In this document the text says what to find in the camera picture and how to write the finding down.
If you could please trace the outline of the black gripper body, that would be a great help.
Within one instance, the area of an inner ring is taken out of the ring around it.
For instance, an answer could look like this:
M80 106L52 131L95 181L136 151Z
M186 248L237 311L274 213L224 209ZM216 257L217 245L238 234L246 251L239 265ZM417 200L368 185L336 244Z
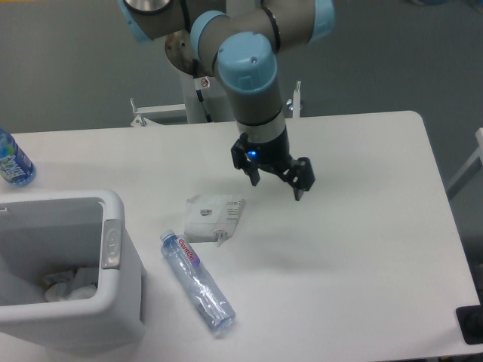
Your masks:
M286 128L275 139L266 143L252 143L248 137L248 149L248 157L258 169L269 173L279 173L278 165L283 160L292 158Z

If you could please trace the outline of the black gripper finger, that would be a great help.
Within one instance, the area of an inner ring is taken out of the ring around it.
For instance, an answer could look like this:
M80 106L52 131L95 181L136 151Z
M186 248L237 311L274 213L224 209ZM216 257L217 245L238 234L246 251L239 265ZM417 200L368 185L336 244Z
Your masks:
M296 201L300 201L303 194L308 192L315 182L311 161L306 157L283 160L278 165L278 171L281 180L293 189Z
M243 170L251 185L256 186L260 181L260 174L257 165L248 157L248 151L248 135L241 133L230 149L233 166L237 170Z

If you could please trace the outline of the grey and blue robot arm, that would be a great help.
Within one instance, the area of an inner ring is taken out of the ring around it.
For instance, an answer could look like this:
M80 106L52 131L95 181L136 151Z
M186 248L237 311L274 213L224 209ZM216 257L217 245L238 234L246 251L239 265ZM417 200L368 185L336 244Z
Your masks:
M315 176L308 158L290 154L276 56L308 44L335 26L332 1L262 1L231 17L225 1L120 1L135 38L154 41L186 30L197 60L225 90L240 133L232 162L251 184L276 175L300 200Z

